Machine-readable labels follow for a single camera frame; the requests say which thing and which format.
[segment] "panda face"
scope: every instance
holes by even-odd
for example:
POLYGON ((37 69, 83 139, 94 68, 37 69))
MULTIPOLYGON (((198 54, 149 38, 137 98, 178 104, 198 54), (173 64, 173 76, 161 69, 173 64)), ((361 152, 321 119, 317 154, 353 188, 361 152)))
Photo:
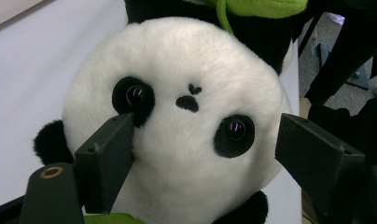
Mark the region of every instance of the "panda face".
POLYGON ((281 168, 274 147, 289 105, 278 76, 211 24, 146 21, 98 45, 65 101, 71 151, 126 112, 135 114, 135 160, 115 212, 146 223, 212 223, 281 168))

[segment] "brass grommet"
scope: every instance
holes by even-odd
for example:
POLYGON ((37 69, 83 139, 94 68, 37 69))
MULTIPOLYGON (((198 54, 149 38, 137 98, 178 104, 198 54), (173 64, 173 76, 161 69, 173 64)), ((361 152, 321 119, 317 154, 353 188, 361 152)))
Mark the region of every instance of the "brass grommet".
POLYGON ((57 175, 60 175, 63 172, 63 168, 61 166, 53 166, 49 167, 48 169, 44 170, 41 174, 40 177, 43 179, 49 179, 53 178, 57 175))

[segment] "plush fur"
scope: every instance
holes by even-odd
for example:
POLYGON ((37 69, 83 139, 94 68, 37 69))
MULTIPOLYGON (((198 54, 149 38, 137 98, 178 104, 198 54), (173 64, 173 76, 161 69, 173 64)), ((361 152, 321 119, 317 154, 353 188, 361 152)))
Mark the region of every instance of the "plush fur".
POLYGON ((135 129, 135 161, 115 212, 146 223, 212 223, 279 172, 274 147, 289 105, 278 76, 232 35, 183 18, 129 25, 90 54, 63 109, 72 153, 118 114, 112 92, 125 77, 149 85, 155 105, 135 129), (191 94, 190 84, 201 91, 191 94), (199 110, 177 106, 182 96, 192 96, 199 110), (245 154, 228 159, 215 153, 214 137, 221 120, 235 114, 253 120, 256 137, 245 154))
MULTIPOLYGON (((182 0, 125 0, 128 22, 142 22, 165 17, 187 17, 207 21, 220 27, 214 7, 182 0)), ((283 73, 284 58, 292 41, 290 17, 269 19, 227 15, 234 35, 255 52, 275 72, 283 73)))
POLYGON ((45 165, 54 162, 74 162, 66 145, 63 122, 60 119, 54 120, 41 129, 34 139, 34 151, 45 165))

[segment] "black eye patch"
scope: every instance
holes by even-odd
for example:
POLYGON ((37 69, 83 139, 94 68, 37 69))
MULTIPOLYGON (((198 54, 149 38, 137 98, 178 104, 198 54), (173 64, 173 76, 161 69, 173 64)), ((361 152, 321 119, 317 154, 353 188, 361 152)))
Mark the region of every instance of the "black eye patch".
POLYGON ((153 111, 154 91, 138 78, 125 77, 113 90, 112 104, 119 114, 134 113, 133 123, 135 127, 140 127, 153 111))
POLYGON ((255 141, 255 124, 243 115, 224 118, 218 126, 214 144, 216 153, 225 158, 243 155, 255 141))

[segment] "white surface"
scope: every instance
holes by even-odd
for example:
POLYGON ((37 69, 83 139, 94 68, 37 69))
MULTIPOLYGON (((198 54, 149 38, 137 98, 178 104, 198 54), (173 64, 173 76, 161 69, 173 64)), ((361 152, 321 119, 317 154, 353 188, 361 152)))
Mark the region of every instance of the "white surface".
POLYGON ((0 0, 0 23, 17 16, 43 0, 0 0))
MULTIPOLYGON (((281 75, 282 84, 288 95, 292 112, 299 114, 299 65, 297 43, 294 44, 292 63, 285 74, 281 75)), ((287 170, 281 173, 264 189, 269 199, 270 212, 268 224, 300 224, 301 223, 301 190, 287 170)))
MULTIPOLYGON (((60 119, 69 83, 94 45, 126 24, 122 0, 59 0, 0 29, 0 204, 25 193, 41 167, 32 139, 60 119)), ((294 113, 299 110, 298 61, 281 76, 294 113)), ((300 188, 283 170, 264 190, 267 223, 300 223, 300 188)))

